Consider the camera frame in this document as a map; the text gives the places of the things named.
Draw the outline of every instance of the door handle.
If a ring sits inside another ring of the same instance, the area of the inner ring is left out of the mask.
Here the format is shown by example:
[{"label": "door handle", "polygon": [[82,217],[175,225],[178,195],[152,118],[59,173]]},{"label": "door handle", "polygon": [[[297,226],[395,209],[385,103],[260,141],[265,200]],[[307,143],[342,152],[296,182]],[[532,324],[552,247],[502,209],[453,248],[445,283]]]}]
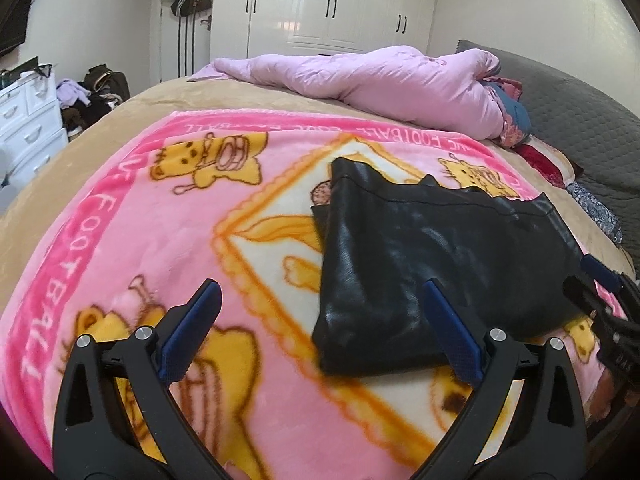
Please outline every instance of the door handle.
[{"label": "door handle", "polygon": [[46,165],[50,160],[51,160],[51,155],[47,155],[39,165],[33,168],[33,173],[38,173],[44,167],[44,165]]},{"label": "door handle", "polygon": [[211,30],[211,20],[213,20],[213,15],[207,16],[206,20],[200,20],[201,25],[207,25],[207,30]]},{"label": "door handle", "polygon": [[11,110],[7,110],[4,114],[2,114],[2,116],[5,119],[11,119],[17,111],[18,111],[18,107],[16,105],[13,108],[11,108]]},{"label": "door handle", "polygon": [[33,144],[36,140],[38,140],[38,137],[40,137],[41,133],[42,125],[38,126],[37,129],[29,135],[25,135],[24,140],[27,142],[27,144]]}]

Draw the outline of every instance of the white wall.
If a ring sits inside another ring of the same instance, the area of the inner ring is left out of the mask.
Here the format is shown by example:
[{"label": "white wall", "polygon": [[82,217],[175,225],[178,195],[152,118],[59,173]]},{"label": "white wall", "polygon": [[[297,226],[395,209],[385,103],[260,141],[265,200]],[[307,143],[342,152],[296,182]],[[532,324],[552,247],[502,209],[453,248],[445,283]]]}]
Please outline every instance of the white wall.
[{"label": "white wall", "polygon": [[640,32],[620,0],[438,0],[429,54],[460,39],[563,70],[640,115]]},{"label": "white wall", "polygon": [[26,43],[0,59],[12,68],[39,56],[56,79],[82,80],[106,63],[124,72],[132,94],[151,86],[149,38],[152,0],[35,0]]}]

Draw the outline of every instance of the wardrobe door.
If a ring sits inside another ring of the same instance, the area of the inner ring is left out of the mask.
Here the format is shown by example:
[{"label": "wardrobe door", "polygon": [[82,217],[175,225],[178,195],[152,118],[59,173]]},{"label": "wardrobe door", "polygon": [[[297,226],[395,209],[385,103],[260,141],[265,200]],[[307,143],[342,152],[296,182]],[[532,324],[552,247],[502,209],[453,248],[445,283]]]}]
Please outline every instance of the wardrobe door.
[{"label": "wardrobe door", "polygon": [[296,24],[292,1],[252,0],[249,57],[291,54],[287,41]]},{"label": "wardrobe door", "polygon": [[251,0],[213,0],[210,57],[246,58]]},{"label": "wardrobe door", "polygon": [[364,0],[330,0],[325,44],[359,50],[365,5]]},{"label": "wardrobe door", "polygon": [[289,27],[291,43],[326,43],[334,0],[292,0],[293,23]]},{"label": "wardrobe door", "polygon": [[427,52],[436,0],[403,0],[399,43]]},{"label": "wardrobe door", "polygon": [[402,0],[363,0],[359,48],[370,52],[395,45],[402,24]]}]

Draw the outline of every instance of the pink comforter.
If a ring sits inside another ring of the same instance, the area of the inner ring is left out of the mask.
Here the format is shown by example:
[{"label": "pink comforter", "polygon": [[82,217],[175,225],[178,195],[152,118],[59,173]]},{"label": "pink comforter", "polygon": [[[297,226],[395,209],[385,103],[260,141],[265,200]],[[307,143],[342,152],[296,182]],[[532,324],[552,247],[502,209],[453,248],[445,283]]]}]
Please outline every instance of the pink comforter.
[{"label": "pink comforter", "polygon": [[337,99],[397,121],[483,140],[500,136],[504,127],[500,107],[479,83],[499,63],[476,48],[433,58],[410,46],[390,46],[368,54],[219,58],[212,65],[241,81]]}]

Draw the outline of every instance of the silver screw head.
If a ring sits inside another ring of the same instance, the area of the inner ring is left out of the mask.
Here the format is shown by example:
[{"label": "silver screw head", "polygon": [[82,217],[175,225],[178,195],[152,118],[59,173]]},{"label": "silver screw head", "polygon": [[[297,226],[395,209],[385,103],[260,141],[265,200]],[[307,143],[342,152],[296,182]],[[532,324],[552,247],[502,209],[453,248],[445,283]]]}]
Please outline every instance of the silver screw head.
[{"label": "silver screw head", "polygon": [[562,339],[559,339],[557,337],[552,337],[549,343],[551,344],[551,347],[555,348],[556,350],[562,350],[564,348]]},{"label": "silver screw head", "polygon": [[489,335],[494,341],[504,341],[507,339],[507,333],[501,328],[492,328]]},{"label": "silver screw head", "polygon": [[81,335],[77,340],[76,340],[76,344],[80,347],[80,348],[84,348],[85,346],[89,346],[89,343],[91,342],[91,336],[88,334],[84,334]]},{"label": "silver screw head", "polygon": [[145,340],[151,337],[153,329],[150,326],[141,326],[136,330],[136,339]]}]

